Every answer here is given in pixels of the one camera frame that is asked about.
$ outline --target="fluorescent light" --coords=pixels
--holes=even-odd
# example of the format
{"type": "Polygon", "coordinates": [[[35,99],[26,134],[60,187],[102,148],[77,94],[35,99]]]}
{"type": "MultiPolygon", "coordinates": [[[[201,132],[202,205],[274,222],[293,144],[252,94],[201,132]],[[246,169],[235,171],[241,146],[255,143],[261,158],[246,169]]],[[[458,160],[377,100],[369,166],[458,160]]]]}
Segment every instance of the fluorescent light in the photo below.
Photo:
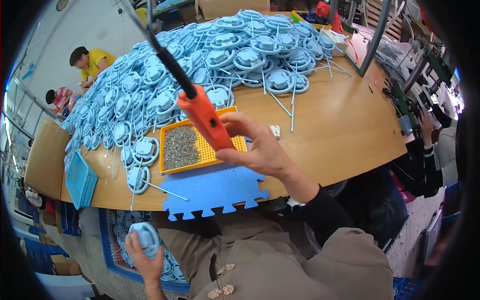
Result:
{"type": "Polygon", "coordinates": [[[10,139],[10,128],[9,128],[9,122],[7,117],[5,117],[5,130],[7,131],[7,138],[8,138],[8,146],[10,147],[12,145],[12,140],[10,139]]]}

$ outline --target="teal plastic basket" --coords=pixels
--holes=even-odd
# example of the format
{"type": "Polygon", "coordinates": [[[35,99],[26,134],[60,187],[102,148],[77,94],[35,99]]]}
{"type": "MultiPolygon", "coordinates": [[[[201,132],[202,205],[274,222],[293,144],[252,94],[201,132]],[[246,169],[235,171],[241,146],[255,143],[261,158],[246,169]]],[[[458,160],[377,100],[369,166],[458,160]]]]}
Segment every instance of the teal plastic basket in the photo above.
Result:
{"type": "Polygon", "coordinates": [[[80,150],[75,151],[65,183],[77,210],[90,206],[97,179],[97,174],[82,157],[80,150]]]}

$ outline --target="wooden pallet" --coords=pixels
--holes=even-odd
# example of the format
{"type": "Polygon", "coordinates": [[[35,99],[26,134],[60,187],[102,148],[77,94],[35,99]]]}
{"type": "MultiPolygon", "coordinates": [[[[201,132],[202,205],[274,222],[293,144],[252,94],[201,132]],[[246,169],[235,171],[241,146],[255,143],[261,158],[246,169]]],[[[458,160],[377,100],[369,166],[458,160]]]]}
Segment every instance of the wooden pallet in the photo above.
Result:
{"type": "MultiPolygon", "coordinates": [[[[367,24],[376,28],[380,18],[380,11],[382,10],[382,0],[368,0],[367,3],[369,5],[367,11],[367,24]]],[[[391,10],[388,14],[388,21],[390,21],[395,15],[393,8],[394,7],[391,6],[391,10]]],[[[392,26],[390,26],[390,28],[386,31],[386,34],[390,38],[400,40],[402,21],[403,20],[399,16],[392,26]]]]}

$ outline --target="yellow shirt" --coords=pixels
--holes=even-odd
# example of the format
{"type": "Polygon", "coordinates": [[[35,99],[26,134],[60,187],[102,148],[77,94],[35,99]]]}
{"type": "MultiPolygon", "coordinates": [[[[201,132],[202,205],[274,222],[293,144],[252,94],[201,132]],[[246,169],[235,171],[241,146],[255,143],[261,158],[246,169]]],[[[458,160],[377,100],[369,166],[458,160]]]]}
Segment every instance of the yellow shirt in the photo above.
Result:
{"type": "Polygon", "coordinates": [[[110,53],[106,52],[102,49],[91,49],[88,52],[88,57],[90,59],[90,65],[87,66],[85,69],[80,70],[80,75],[82,76],[82,80],[86,80],[88,76],[95,77],[98,73],[98,62],[105,58],[107,61],[107,65],[111,66],[113,62],[117,59],[115,56],[111,55],[110,53]]]}

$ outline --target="concrete floor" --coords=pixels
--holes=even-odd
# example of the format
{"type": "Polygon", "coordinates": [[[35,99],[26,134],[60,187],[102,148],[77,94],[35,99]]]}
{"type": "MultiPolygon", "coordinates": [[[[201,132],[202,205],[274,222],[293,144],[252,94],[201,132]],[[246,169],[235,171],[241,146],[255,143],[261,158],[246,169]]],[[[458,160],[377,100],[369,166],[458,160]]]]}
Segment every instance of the concrete floor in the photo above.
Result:
{"type": "MultiPolygon", "coordinates": [[[[419,197],[407,204],[410,217],[387,253],[394,276],[412,277],[414,275],[414,264],[419,250],[417,245],[419,234],[427,227],[433,212],[439,208],[443,198],[444,189],[442,188],[432,198],[419,197]]],[[[99,236],[85,234],[80,238],[72,237],[59,234],[56,227],[44,225],[44,228],[48,235],[80,264],[83,274],[95,283],[100,294],[108,294],[115,300],[147,299],[143,284],[107,270],[99,236]]],[[[291,228],[287,229],[294,236],[292,240],[302,254],[307,257],[311,256],[312,250],[309,249],[308,241],[305,241],[303,225],[292,226],[292,228],[294,232],[303,231],[302,236],[301,234],[292,234],[291,228]]],[[[164,292],[170,300],[176,300],[177,297],[188,298],[187,293],[169,290],[164,292]]]]}

